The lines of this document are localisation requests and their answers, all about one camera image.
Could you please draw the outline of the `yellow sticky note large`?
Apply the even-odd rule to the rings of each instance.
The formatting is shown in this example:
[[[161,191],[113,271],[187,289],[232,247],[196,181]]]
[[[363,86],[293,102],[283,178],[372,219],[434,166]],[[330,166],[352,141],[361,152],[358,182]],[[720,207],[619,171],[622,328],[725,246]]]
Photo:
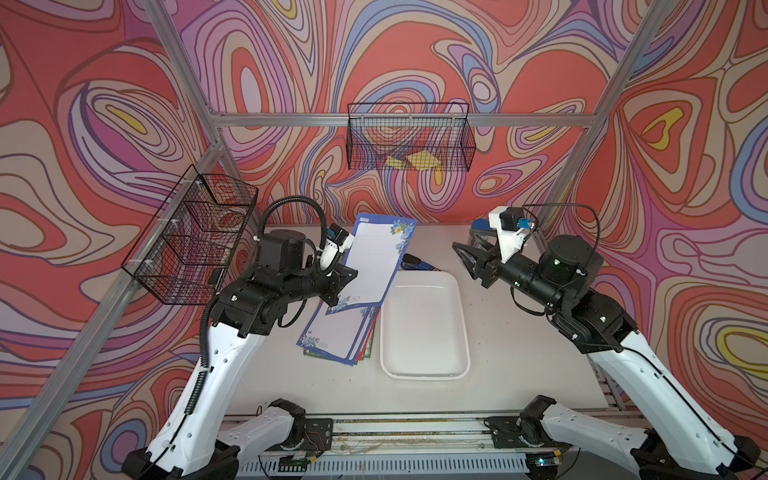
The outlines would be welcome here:
[[[440,170],[442,161],[428,150],[421,150],[406,157],[409,165],[417,171]]]

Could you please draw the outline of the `blue black stapler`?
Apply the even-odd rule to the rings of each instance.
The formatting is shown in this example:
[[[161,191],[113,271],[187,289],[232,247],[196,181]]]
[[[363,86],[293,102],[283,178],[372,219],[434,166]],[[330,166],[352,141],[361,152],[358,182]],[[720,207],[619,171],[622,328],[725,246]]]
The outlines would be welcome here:
[[[423,261],[419,257],[411,254],[404,254],[401,260],[400,268],[409,271],[439,271],[439,268]]]

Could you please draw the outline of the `white plastic storage tray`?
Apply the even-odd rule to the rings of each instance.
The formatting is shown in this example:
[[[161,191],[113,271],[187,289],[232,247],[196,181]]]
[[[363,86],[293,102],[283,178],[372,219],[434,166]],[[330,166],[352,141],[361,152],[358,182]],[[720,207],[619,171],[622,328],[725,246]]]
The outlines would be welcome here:
[[[381,307],[380,365],[407,381],[453,381],[471,368],[459,285],[442,271],[398,272]]]

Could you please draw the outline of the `yellow sticky note small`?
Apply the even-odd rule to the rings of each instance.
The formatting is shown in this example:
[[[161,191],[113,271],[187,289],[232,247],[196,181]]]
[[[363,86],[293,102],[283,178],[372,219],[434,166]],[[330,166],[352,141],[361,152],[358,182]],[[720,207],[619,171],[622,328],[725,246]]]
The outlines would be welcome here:
[[[403,160],[388,156],[385,160],[384,167],[395,170],[404,170],[407,167],[407,164]]]

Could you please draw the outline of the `blue stationery sheet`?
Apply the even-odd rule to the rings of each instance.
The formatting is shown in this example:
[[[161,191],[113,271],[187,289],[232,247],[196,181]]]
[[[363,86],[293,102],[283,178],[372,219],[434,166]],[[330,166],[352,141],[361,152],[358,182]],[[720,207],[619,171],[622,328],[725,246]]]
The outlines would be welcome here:
[[[331,313],[325,303],[320,303],[296,345],[305,355],[355,365],[369,324],[379,311],[379,307],[368,306]]]
[[[385,298],[418,221],[411,218],[361,213],[354,225],[354,241],[344,265],[358,272],[345,286],[329,314],[379,306]]]

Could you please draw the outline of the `blue lid pen tube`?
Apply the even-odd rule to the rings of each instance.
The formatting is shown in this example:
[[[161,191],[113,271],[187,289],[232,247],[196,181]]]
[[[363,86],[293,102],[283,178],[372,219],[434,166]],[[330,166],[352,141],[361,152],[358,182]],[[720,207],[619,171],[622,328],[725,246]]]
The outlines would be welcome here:
[[[490,231],[491,227],[490,227],[489,220],[485,218],[476,219],[472,222],[471,229],[477,230],[477,231]]]

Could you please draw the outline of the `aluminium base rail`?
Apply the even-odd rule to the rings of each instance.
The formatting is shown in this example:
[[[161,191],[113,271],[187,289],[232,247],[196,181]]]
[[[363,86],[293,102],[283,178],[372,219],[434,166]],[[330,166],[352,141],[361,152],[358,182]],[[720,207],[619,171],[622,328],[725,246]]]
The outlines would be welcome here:
[[[513,441],[515,411],[334,414],[302,452],[244,460],[240,479],[627,479],[569,444]]]

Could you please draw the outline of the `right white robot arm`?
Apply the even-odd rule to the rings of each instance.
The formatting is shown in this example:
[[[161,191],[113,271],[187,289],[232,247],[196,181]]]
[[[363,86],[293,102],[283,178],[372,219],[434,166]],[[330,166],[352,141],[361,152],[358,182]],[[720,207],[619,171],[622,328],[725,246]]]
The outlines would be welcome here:
[[[560,235],[533,261],[503,250],[510,238],[501,231],[494,244],[455,243],[453,249],[483,287],[501,280],[511,293],[543,306],[541,316],[629,395],[649,425],[615,425],[538,395],[514,426],[497,429],[500,434],[513,434],[530,447],[570,444],[639,479],[735,479],[756,467],[759,446],[707,414],[656,356],[635,320],[592,288],[603,263],[593,245]]]

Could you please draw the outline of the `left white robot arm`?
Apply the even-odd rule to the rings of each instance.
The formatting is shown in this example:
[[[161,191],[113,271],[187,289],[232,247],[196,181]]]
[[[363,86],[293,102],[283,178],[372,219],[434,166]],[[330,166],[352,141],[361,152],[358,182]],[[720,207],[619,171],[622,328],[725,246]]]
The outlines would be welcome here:
[[[435,270],[402,270],[415,223],[376,218],[352,231],[331,226],[324,247],[303,265],[303,236],[274,230],[260,236],[256,264],[206,306],[200,357],[165,426],[122,470],[132,479],[232,479],[241,463],[272,448],[300,452],[305,463],[332,445],[332,421],[308,419],[303,407],[269,403],[229,430],[222,422],[255,353],[274,328],[290,325],[290,305],[320,304],[299,346],[351,363],[370,339],[393,379],[443,381],[471,368],[456,279]]]

